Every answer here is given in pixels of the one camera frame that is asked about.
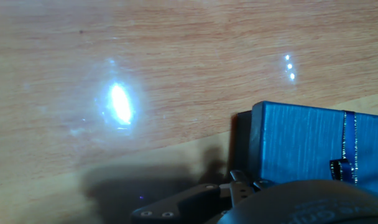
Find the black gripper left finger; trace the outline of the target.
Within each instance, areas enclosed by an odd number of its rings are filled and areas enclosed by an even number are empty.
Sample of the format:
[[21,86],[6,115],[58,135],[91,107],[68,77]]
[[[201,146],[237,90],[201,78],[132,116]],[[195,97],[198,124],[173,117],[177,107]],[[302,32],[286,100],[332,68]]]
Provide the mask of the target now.
[[131,213],[132,224],[217,223],[243,193],[244,173],[230,172],[228,184],[200,184],[188,190],[138,208]]

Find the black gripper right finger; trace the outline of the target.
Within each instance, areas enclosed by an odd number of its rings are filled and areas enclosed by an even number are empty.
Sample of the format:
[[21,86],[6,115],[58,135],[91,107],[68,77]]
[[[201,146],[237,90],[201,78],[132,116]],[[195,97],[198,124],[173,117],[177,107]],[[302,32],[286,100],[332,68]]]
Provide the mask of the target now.
[[244,184],[240,189],[241,198],[248,198],[250,195],[265,190],[275,185],[275,182],[267,179],[254,179],[247,172],[239,170],[240,180]]

